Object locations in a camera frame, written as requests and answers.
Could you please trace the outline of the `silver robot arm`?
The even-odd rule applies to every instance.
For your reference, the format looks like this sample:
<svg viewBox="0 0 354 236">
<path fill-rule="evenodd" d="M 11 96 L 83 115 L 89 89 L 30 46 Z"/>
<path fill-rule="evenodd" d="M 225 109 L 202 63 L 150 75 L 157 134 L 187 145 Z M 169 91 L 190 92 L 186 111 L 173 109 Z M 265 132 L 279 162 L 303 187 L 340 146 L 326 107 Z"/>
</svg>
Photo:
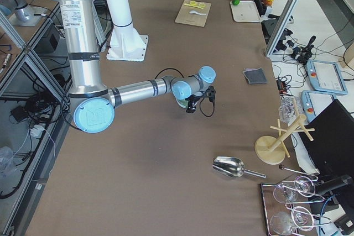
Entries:
<svg viewBox="0 0 354 236">
<path fill-rule="evenodd" d="M 15 26 L 34 27 L 40 19 L 26 0 L 1 0 L 1 12 Z"/>
<path fill-rule="evenodd" d="M 100 72 L 94 0 L 56 0 L 60 4 L 67 53 L 72 75 L 69 99 L 77 128 L 87 133 L 107 129 L 114 120 L 114 110 L 123 105 L 172 93 L 188 113 L 207 98 L 215 100 L 215 70 L 203 66 L 187 77 L 164 76 L 121 87 L 108 88 Z M 110 60 L 143 61 L 148 37 L 133 26 L 128 0 L 106 0 L 112 19 L 112 35 L 107 57 Z"/>
</svg>

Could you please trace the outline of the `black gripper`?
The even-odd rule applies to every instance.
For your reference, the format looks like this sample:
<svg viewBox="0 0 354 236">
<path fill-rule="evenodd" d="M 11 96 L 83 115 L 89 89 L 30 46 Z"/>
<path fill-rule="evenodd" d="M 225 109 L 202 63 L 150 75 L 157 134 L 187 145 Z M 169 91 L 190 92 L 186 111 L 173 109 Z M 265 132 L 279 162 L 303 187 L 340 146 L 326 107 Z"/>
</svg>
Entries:
<svg viewBox="0 0 354 236">
<path fill-rule="evenodd" d="M 186 100 L 188 102 L 188 107 L 186 113 L 192 113 L 196 111 L 196 106 L 199 100 L 203 99 L 203 96 L 191 95 Z"/>
</svg>

